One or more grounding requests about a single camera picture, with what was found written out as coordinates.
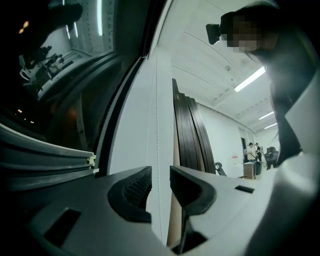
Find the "rectangular slot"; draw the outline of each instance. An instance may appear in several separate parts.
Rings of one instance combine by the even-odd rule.
[[[253,188],[250,188],[250,187],[246,187],[246,186],[236,186],[234,188],[235,190],[240,190],[240,191],[243,191],[243,192],[247,192],[247,193],[250,193],[252,194],[255,190]]]
[[[44,238],[57,247],[61,247],[81,212],[67,209],[44,234]]]

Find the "white shirt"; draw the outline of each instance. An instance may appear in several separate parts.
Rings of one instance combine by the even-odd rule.
[[[246,150],[246,154],[248,156],[248,160],[255,160],[256,159],[256,152],[254,147],[248,147]]]

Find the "ceiling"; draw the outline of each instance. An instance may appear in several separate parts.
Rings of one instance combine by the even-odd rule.
[[[187,13],[188,17],[179,27],[171,64],[173,78],[182,93],[259,133],[276,122],[274,115],[259,120],[272,111],[270,79],[265,73],[240,92],[235,92],[234,87],[262,65],[244,53],[235,52],[225,42],[210,45],[206,33],[206,24],[219,24],[224,13],[252,2],[198,0],[195,5],[188,5],[174,0],[171,8]]]

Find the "fluorescent light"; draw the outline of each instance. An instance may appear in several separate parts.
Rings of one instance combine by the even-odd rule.
[[[243,88],[245,88],[247,85],[251,84],[254,80],[256,80],[258,77],[260,77],[262,74],[266,72],[265,67],[261,67],[256,71],[253,75],[251,75],[249,78],[244,80],[242,83],[240,83],[234,90],[236,92],[240,92]]]
[[[270,128],[270,127],[272,127],[272,126],[276,126],[276,125],[277,125],[277,123],[274,123],[274,124],[271,124],[271,125],[265,127],[264,129],[268,129],[268,128]]]
[[[272,115],[273,113],[274,113],[274,112],[272,111],[272,112],[270,112],[269,114],[266,114],[266,115],[264,115],[264,116],[261,116],[261,117],[259,118],[259,120],[264,119],[264,118]]]
[[[69,28],[68,28],[68,25],[65,25],[65,29],[66,29],[66,33],[68,35],[68,38],[70,39],[70,34],[69,34]]]
[[[74,32],[75,32],[75,36],[78,37],[78,29],[77,29],[77,24],[74,22]]]
[[[96,1],[96,17],[98,22],[98,34],[102,36],[102,0]]]

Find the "light fixture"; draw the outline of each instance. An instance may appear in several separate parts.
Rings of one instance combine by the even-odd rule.
[[[68,35],[68,38],[70,39],[70,34],[69,34],[69,28],[68,28],[68,25],[65,25],[65,29],[66,29],[66,33]]]
[[[273,113],[274,113],[274,112],[272,111],[272,112],[270,112],[269,114],[266,114],[266,115],[264,115],[264,116],[261,116],[261,117],[259,118],[259,120],[264,119],[264,118],[272,115]]]
[[[243,88],[245,88],[247,85],[251,84],[254,80],[256,80],[258,77],[260,77],[262,74],[266,72],[265,67],[259,68],[253,75],[251,75],[249,78],[244,80],[242,83],[240,83],[234,90],[238,93]]]
[[[269,126],[267,126],[267,127],[264,127],[264,129],[268,129],[268,128],[270,128],[270,127],[272,127],[272,126],[276,126],[277,125],[277,123],[274,123],[274,124],[271,124],[271,125],[269,125]]]
[[[102,0],[96,1],[96,18],[98,22],[98,34],[102,36]]]
[[[78,29],[77,29],[77,24],[74,22],[74,32],[75,32],[75,36],[78,37]]]

